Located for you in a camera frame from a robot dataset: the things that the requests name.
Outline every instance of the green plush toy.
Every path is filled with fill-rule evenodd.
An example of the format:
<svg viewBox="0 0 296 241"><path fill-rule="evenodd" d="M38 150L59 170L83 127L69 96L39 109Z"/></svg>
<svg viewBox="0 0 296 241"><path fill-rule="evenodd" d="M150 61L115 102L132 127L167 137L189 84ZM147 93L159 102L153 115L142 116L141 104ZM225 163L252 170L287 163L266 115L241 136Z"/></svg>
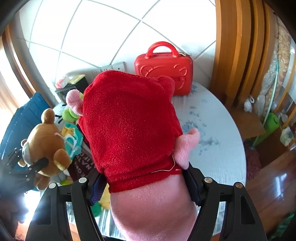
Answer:
<svg viewBox="0 0 296 241"><path fill-rule="evenodd" d="M76 114L71 110L71 108L66 107L66 108L63 110L62 118L63 118L63 120L66 121L66 122L75 123L75 122L78 120L79 115L76 115Z"/></svg>

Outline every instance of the round table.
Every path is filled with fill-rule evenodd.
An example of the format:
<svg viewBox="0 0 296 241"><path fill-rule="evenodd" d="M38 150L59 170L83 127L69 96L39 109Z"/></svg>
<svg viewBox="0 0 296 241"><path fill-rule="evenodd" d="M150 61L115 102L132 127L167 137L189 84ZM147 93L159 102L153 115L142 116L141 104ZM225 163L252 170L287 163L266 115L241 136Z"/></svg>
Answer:
<svg viewBox="0 0 296 241"><path fill-rule="evenodd" d="M200 143L191 152L189 161L204 176L216 182L233 185L246 183L246 157L239 131L222 103L206 88L193 82L191 94L174 96L172 103L182 130L200 132ZM219 205L213 235L221 232L225 203Z"/></svg>

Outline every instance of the brown teddy bear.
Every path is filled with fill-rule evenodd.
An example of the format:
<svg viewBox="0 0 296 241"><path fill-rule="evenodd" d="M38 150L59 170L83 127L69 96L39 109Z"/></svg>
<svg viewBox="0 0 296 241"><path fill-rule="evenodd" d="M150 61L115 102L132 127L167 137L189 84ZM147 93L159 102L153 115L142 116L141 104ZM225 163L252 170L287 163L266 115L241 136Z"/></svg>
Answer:
<svg viewBox="0 0 296 241"><path fill-rule="evenodd" d="M65 151L64 139L54 124L54 118L54 111L46 109L41 116L42 124L36 125L28 139L21 142L22 159L18 162L21 167L30 166L43 157L49 161L48 165L36 174L34 184L39 190L44 190L50 177L67 169L71 163Z"/></svg>

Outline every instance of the wall socket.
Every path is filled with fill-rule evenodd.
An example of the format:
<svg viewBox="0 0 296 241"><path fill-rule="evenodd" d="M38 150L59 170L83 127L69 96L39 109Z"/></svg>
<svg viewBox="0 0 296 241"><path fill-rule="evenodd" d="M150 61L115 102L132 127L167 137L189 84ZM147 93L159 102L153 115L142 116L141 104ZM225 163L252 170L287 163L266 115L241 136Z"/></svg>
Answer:
<svg viewBox="0 0 296 241"><path fill-rule="evenodd" d="M126 72L124 62L119 62L119 63L106 65L106 66L103 66L103 67L100 67L100 68L97 68L97 69L93 70L92 73L93 73L94 78L99 73L102 73L102 72L104 72L106 70L118 70L118 71Z"/></svg>

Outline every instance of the metal screw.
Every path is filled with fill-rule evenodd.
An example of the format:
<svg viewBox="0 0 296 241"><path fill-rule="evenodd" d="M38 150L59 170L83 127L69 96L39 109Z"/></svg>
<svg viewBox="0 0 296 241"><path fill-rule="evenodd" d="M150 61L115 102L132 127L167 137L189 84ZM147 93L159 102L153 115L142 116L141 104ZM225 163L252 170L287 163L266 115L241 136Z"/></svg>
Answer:
<svg viewBox="0 0 296 241"><path fill-rule="evenodd" d="M82 177L79 179L79 182L80 183L85 183L87 181L86 177Z"/></svg>
<svg viewBox="0 0 296 241"><path fill-rule="evenodd" d="M56 187L56 184L55 184L55 183L51 183L51 184L48 185L48 187L49 187L50 189L53 189L53 188Z"/></svg>
<svg viewBox="0 0 296 241"><path fill-rule="evenodd" d="M205 178L205 182L206 182L206 183L211 183L212 181L213 181L213 179L210 178L210 177L206 177L206 178Z"/></svg>
<svg viewBox="0 0 296 241"><path fill-rule="evenodd" d="M237 182L236 184L235 184L235 186L237 187L237 188L243 188L243 184L242 183L240 183L240 182Z"/></svg>

